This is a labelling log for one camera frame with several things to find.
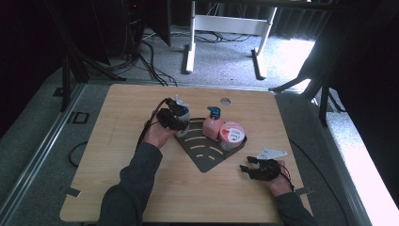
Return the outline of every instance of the person's left hand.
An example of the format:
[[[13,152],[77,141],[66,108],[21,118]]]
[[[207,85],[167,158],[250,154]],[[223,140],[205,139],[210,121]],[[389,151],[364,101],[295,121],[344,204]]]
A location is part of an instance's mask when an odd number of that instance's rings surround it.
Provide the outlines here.
[[[168,139],[177,132],[176,130],[162,127],[156,117],[153,117],[151,124],[143,138],[143,142],[150,143],[158,149],[161,149]]]

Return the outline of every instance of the metal frame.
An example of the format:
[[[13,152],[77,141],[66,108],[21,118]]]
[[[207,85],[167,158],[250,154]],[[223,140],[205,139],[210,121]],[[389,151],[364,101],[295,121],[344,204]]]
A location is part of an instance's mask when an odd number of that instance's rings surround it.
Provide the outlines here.
[[[190,23],[190,43],[188,47],[187,63],[185,70],[187,73],[194,71],[194,57],[196,53],[195,32],[196,30],[207,30],[225,33],[237,33],[247,35],[262,36],[258,48],[252,50],[254,65],[260,79],[266,78],[266,68],[263,59],[263,49],[267,42],[273,19],[277,8],[272,8],[272,13],[266,20],[253,20],[232,17],[208,16],[196,14],[196,1],[191,2],[191,23]]]
[[[34,152],[32,158],[25,167],[24,171],[21,173],[14,187],[11,189],[5,201],[2,203],[0,208],[0,225],[8,225],[14,212],[19,207],[24,195],[35,180],[36,175],[46,160],[47,155],[50,153],[62,128],[67,122],[68,117],[71,115],[72,110],[76,105],[85,85],[86,84],[83,83],[76,85],[70,104],[64,112],[59,113],[58,117],[53,123],[53,126],[50,128],[38,149]]]

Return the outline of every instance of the gray carpet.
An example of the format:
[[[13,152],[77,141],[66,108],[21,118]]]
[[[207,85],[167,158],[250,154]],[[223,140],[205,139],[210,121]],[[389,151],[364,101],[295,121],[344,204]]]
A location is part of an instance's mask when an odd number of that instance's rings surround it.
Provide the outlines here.
[[[236,35],[227,36],[229,38],[237,37]],[[293,43],[295,45],[307,45],[308,42],[303,40],[289,42],[274,37],[270,38],[265,50],[265,58],[268,58],[266,63],[269,76],[260,81],[256,79],[250,58],[250,49],[257,47],[259,40],[258,37],[251,37],[242,42],[218,44],[199,42],[192,74],[185,74],[182,66],[188,38],[172,38],[171,47],[167,47],[158,38],[153,38],[150,43],[155,52],[154,65],[164,73],[173,75],[179,85],[182,86],[191,84],[196,86],[267,89],[281,85],[296,77],[300,65],[307,56],[306,48],[302,49],[305,52],[304,56],[302,51],[299,51],[299,53],[293,51],[291,54],[295,57],[287,57],[286,53],[287,51],[289,53]],[[145,58],[150,58],[149,49],[145,45],[141,46],[140,52]],[[114,59],[113,62],[119,63],[120,60]],[[138,67],[133,67],[128,72],[120,74],[120,76],[128,78],[125,83],[134,84],[146,81],[157,85],[148,72],[140,69],[143,67],[140,62],[137,62],[136,65]],[[92,77],[73,109],[74,112],[88,113],[88,123],[67,123],[64,125],[61,134],[9,225],[78,225],[62,222],[59,219],[59,211],[65,196],[57,191],[61,186],[69,186],[72,182],[75,167],[69,163],[68,154],[77,144],[88,140],[107,89],[110,84],[114,83],[103,75],[93,74]],[[0,141],[0,163],[2,166],[0,169],[2,178],[0,197],[2,202],[17,182],[18,176],[30,159],[31,154],[40,145],[40,141],[51,127],[52,121],[59,114],[61,99],[53,97],[53,92],[57,87],[60,87],[60,71],[49,77],[23,115]],[[277,101],[289,138],[296,142],[317,164],[343,205],[342,211],[326,182],[315,170],[309,159],[296,146],[293,146],[304,184],[314,190],[309,195],[309,199],[316,220],[320,225],[345,225],[343,214],[346,214],[349,218],[349,225],[357,225],[328,154],[328,150],[338,152],[338,149],[328,146],[324,142],[324,134],[320,131],[319,122],[315,117],[316,106],[311,105],[310,100],[304,99],[295,92],[278,94]],[[78,148],[78,154],[83,150],[84,146]]]

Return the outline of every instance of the wooden table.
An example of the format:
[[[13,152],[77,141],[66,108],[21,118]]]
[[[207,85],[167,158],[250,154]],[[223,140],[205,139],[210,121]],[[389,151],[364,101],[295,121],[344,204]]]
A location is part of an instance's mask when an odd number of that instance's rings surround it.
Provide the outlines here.
[[[206,173],[200,172],[175,138],[162,148],[144,220],[147,222],[278,222],[274,198],[262,182],[248,179],[239,165],[264,148],[288,152],[292,182],[302,181],[275,97],[267,91],[113,85],[104,101],[84,156],[73,179],[78,198],[67,196],[61,219],[97,221],[105,191],[120,181],[119,173],[134,155],[144,122],[165,98],[178,94],[189,103],[192,118],[206,117],[207,106],[221,108],[225,121],[239,122],[247,143],[238,153]],[[230,105],[220,99],[229,98]],[[302,197],[310,209],[307,197]]]

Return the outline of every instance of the hole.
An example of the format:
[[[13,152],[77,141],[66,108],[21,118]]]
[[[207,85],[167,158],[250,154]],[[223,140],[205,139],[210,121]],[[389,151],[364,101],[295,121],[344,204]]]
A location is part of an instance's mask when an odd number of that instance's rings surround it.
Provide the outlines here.
[[[220,103],[222,103],[223,105],[230,105],[231,101],[229,98],[223,97],[222,99],[220,99]]]

